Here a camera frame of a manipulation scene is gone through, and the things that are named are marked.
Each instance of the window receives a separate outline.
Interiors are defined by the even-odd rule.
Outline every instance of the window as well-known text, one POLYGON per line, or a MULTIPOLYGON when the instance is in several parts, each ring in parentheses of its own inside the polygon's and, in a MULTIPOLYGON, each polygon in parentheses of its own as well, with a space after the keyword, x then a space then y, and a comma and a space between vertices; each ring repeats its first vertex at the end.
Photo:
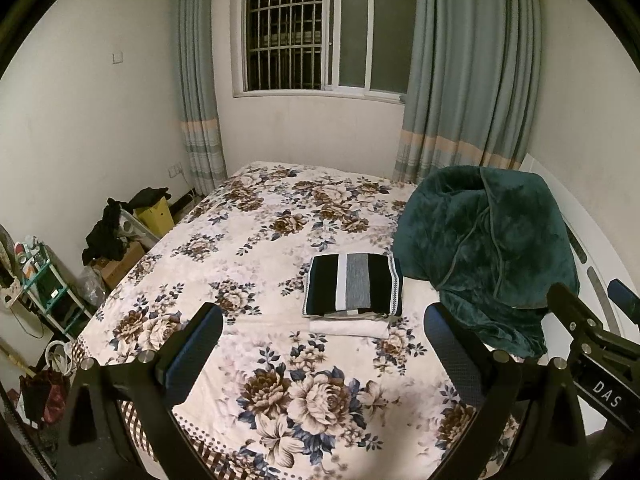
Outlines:
POLYGON ((398 101, 416 0, 242 0, 244 92, 324 91, 398 101))

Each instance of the plastic bag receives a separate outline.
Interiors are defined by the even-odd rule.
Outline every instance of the plastic bag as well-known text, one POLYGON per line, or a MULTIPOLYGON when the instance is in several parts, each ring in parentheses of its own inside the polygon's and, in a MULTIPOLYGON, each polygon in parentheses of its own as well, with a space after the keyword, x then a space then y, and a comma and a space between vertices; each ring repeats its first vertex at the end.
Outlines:
POLYGON ((84 266, 78 279, 78 294, 95 308, 100 307, 107 298, 102 276, 93 267, 84 266))

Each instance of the folded blanket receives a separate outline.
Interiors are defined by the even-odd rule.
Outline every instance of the folded blanket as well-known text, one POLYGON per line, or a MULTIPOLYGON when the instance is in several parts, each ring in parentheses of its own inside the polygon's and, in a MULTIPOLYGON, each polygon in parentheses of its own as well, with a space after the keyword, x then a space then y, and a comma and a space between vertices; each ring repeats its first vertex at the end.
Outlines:
POLYGON ((566 226, 536 174, 454 166, 428 176, 394 237, 408 278, 430 281, 440 301, 483 342, 520 357, 546 352, 546 292, 579 282, 566 226))
POLYGON ((386 339, 389 337, 389 318, 382 319, 333 319, 312 317, 309 332, 325 335, 351 335, 386 339))
POLYGON ((371 319, 401 316, 399 263, 383 254, 321 254, 311 260, 304 316, 371 319))

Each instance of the plastic container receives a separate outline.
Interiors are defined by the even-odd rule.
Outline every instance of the plastic container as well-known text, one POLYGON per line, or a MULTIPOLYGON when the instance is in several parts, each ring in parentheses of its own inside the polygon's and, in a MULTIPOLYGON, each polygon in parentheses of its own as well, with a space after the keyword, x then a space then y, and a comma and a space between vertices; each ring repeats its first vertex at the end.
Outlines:
POLYGON ((175 225, 165 197, 151 207, 143 207, 135 211, 140 221, 158 237, 163 237, 175 225))
POLYGON ((29 257, 27 256, 27 252, 24 250, 24 245, 21 243, 17 243, 14 247, 15 259, 18 261, 20 266, 23 266, 29 257))
POLYGON ((24 241, 24 245, 33 257, 33 265, 37 270, 40 270, 47 261, 42 254, 40 242, 35 236, 27 236, 24 241))

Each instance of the wall outlet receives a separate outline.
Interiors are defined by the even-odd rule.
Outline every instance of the wall outlet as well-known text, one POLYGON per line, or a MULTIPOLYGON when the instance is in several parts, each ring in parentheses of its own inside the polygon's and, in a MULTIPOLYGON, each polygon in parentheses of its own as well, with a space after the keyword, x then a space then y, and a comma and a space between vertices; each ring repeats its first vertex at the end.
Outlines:
POLYGON ((182 169, 182 163, 181 162, 178 162, 177 164, 169 166, 167 168, 167 171, 169 172, 169 178, 173 178, 174 176, 178 176, 180 174, 184 174, 184 170, 182 169))

